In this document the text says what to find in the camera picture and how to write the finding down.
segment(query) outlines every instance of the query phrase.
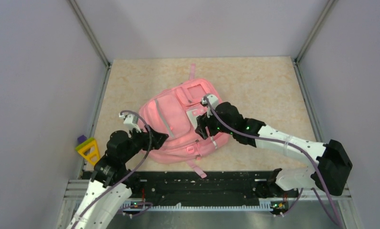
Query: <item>gray floor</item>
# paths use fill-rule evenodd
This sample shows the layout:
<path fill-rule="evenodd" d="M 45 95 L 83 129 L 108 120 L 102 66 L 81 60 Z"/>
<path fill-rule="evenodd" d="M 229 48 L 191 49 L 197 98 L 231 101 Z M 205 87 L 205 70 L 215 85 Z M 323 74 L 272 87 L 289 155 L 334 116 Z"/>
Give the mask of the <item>gray floor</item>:
<path fill-rule="evenodd" d="M 147 212 L 117 215 L 108 229 L 337 229 L 317 201 L 300 201 L 284 218 L 265 212 Z"/>

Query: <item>gray wall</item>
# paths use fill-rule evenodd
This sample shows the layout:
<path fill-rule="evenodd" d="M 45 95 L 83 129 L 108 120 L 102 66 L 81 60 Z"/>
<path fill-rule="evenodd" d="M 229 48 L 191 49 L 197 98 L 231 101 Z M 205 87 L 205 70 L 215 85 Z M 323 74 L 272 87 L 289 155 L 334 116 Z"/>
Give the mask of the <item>gray wall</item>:
<path fill-rule="evenodd" d="M 78 0 L 112 59 L 296 56 L 326 0 Z"/>
<path fill-rule="evenodd" d="M 105 68 L 65 0 L 0 0 L 0 228 L 54 228 Z"/>
<path fill-rule="evenodd" d="M 380 0 L 339 1 L 302 62 L 327 139 L 340 140 L 365 228 L 380 228 Z"/>

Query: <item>green object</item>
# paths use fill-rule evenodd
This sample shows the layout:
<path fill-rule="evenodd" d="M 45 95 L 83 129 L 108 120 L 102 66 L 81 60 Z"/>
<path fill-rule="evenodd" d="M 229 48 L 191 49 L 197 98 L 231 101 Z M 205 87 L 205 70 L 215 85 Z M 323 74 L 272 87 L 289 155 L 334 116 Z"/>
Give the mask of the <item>green object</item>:
<path fill-rule="evenodd" d="M 78 145 L 75 150 L 78 151 L 79 149 L 83 148 L 85 145 L 91 143 L 92 141 L 94 141 L 95 138 L 94 137 L 91 137 L 89 139 L 87 139 L 86 141 L 82 142 L 80 145 Z"/>

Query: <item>floor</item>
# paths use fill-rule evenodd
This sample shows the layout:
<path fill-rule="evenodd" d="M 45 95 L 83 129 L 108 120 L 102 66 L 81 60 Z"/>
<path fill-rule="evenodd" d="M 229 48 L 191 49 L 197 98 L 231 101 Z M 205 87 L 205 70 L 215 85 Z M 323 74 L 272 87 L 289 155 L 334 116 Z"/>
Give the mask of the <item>floor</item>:
<path fill-rule="evenodd" d="M 196 64 L 195 77 L 212 82 L 221 98 L 235 105 L 244 117 L 315 140 L 290 57 L 115 60 L 95 130 L 100 152 L 105 151 L 112 132 L 126 130 L 118 118 L 121 110 L 138 111 L 164 89 L 187 80 L 192 63 Z M 142 157 L 142 154 L 134 156 L 127 168 L 132 169 Z M 304 167 L 276 152 L 244 146 L 233 139 L 196 163 L 209 171 Z M 139 170 L 191 171 L 191 168 L 184 162 L 163 165 L 148 159 Z"/>

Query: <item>pink backpack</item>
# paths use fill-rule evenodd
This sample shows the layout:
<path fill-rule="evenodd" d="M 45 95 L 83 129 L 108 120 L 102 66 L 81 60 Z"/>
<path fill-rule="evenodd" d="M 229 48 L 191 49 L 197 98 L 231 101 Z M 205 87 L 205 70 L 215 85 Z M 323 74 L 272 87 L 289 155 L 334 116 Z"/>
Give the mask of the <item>pink backpack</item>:
<path fill-rule="evenodd" d="M 207 112 L 200 102 L 206 94 L 214 94 L 222 100 L 212 84 L 205 79 L 194 79 L 195 64 L 191 65 L 190 79 L 172 89 L 167 89 L 139 110 L 139 114 L 156 131 L 166 133 L 169 138 L 159 150 L 149 156 L 158 163 L 169 164 L 187 161 L 202 178 L 207 175 L 193 162 L 211 154 L 228 142 L 229 135 L 218 133 L 203 140 L 195 132 L 197 116 Z"/>

